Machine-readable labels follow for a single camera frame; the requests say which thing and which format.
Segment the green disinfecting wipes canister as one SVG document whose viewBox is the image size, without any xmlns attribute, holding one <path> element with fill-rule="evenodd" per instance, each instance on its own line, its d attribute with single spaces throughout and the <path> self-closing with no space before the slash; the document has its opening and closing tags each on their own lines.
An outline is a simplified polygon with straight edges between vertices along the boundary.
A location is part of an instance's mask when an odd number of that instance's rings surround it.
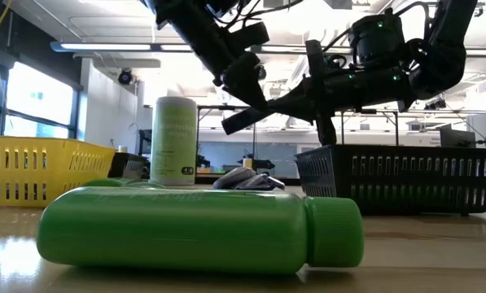
<svg viewBox="0 0 486 293">
<path fill-rule="evenodd" d="M 152 115 L 150 179 L 164 186 L 195 183 L 197 106 L 195 101 L 165 96 Z"/>
</svg>

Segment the dark computer monitor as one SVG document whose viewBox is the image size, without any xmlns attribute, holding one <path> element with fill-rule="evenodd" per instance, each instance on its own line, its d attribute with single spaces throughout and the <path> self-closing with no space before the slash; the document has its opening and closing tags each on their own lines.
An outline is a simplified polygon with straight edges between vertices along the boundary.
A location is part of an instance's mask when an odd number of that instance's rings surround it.
<svg viewBox="0 0 486 293">
<path fill-rule="evenodd" d="M 450 125 L 446 125 L 440 128 L 440 145 L 442 147 L 475 148 L 475 134 L 473 132 L 455 130 Z"/>
</svg>

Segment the black frame stand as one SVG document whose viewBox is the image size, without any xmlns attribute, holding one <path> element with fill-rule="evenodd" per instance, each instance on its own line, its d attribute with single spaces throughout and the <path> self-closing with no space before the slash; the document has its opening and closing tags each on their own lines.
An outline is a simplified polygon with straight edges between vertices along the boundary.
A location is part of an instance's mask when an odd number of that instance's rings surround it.
<svg viewBox="0 0 486 293">
<path fill-rule="evenodd" d="M 198 106 L 196 135 L 197 177 L 218 178 L 243 165 L 239 161 L 256 151 L 256 125 L 226 134 L 224 119 L 245 110 L 245 106 Z"/>
<path fill-rule="evenodd" d="M 398 147 L 400 145 L 400 132 L 399 132 L 399 112 L 397 110 L 386 110 L 386 109 L 374 109 L 374 108 L 360 108 L 358 110 L 345 110 L 339 112 L 340 118 L 340 138 L 341 143 L 345 144 L 345 130 L 344 130 L 344 117 L 354 117 L 354 116 L 375 116 L 381 114 L 389 122 L 395 126 L 395 145 Z"/>
</svg>

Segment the long ceiling light bar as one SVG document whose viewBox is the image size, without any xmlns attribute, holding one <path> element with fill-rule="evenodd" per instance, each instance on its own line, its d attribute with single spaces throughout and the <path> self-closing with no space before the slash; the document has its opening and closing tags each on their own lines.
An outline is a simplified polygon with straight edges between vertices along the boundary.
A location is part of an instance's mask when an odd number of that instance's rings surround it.
<svg viewBox="0 0 486 293">
<path fill-rule="evenodd" d="M 50 48 L 55 52 L 137 52 L 137 53 L 190 53 L 186 44 L 173 43 L 71 43 L 51 42 Z M 266 55 L 303 55 L 303 46 L 291 45 L 263 45 L 252 46 L 248 49 L 257 54 Z M 486 48 L 466 48 L 466 55 L 470 58 L 486 58 Z"/>
</svg>

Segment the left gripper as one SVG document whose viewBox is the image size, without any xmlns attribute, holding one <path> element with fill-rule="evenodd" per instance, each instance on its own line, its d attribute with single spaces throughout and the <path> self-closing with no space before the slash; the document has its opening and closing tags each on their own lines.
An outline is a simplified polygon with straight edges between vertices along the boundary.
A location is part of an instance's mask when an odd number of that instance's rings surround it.
<svg viewBox="0 0 486 293">
<path fill-rule="evenodd" d="M 238 99 L 264 112 L 268 108 L 259 81 L 267 75 L 261 60 L 253 52 L 245 51 L 221 73 L 221 88 L 227 92 L 240 92 Z"/>
</svg>

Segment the yellow plastic basket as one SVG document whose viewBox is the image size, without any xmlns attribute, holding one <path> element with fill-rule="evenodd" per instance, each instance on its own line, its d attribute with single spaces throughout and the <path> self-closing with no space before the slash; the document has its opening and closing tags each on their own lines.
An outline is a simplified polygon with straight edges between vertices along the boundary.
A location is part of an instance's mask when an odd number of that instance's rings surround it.
<svg viewBox="0 0 486 293">
<path fill-rule="evenodd" d="M 0 206 L 44 208 L 69 190 L 107 177 L 115 153 L 74 139 L 0 136 Z"/>
</svg>

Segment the black ceiling spotlight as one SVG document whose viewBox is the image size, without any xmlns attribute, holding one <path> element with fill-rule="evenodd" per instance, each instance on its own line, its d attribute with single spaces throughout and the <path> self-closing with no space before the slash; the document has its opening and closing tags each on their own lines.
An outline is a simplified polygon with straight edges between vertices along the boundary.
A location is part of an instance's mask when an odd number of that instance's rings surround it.
<svg viewBox="0 0 486 293">
<path fill-rule="evenodd" d="M 134 82 L 134 76 L 131 68 L 122 68 L 120 74 L 117 77 L 118 82 L 121 85 L 131 85 Z"/>
<path fill-rule="evenodd" d="M 447 103 L 442 98 L 434 98 L 425 103 L 423 108 L 424 111 L 434 111 L 439 109 L 444 109 L 447 107 Z"/>
</svg>

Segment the large window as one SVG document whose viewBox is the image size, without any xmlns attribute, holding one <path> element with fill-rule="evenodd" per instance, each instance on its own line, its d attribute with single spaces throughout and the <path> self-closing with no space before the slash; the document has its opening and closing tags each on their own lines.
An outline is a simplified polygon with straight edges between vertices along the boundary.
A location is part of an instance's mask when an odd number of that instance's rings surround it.
<svg viewBox="0 0 486 293">
<path fill-rule="evenodd" d="M 28 65 L 0 66 L 0 135 L 75 138 L 78 94 Z"/>
</svg>

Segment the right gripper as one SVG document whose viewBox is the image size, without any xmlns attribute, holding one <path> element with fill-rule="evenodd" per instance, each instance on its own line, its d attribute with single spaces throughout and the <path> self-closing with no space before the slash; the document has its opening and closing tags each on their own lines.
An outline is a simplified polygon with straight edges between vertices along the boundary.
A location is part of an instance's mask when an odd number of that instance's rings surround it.
<svg viewBox="0 0 486 293">
<path fill-rule="evenodd" d="M 268 102 L 268 110 L 254 107 L 233 114 L 221 124 L 227 135 L 246 129 L 273 114 L 281 113 L 315 122 L 323 146 L 337 142 L 331 120 L 337 111 L 361 110 L 380 103 L 399 102 L 404 111 L 414 101 L 414 91 L 397 59 L 382 58 L 365 66 L 342 68 L 322 51 L 321 43 L 305 43 L 309 76 L 288 94 Z"/>
</svg>

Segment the black plastic basket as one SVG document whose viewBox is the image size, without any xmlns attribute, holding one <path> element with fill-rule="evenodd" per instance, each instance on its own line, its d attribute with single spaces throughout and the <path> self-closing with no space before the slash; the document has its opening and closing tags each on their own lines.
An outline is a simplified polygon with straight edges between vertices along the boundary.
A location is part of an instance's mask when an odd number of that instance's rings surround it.
<svg viewBox="0 0 486 293">
<path fill-rule="evenodd" d="M 144 156 L 117 152 L 113 156 L 108 177 L 122 177 L 128 179 L 141 179 L 148 160 Z"/>
<path fill-rule="evenodd" d="M 303 192 L 364 214 L 486 212 L 486 149 L 334 145 L 296 155 Z"/>
</svg>

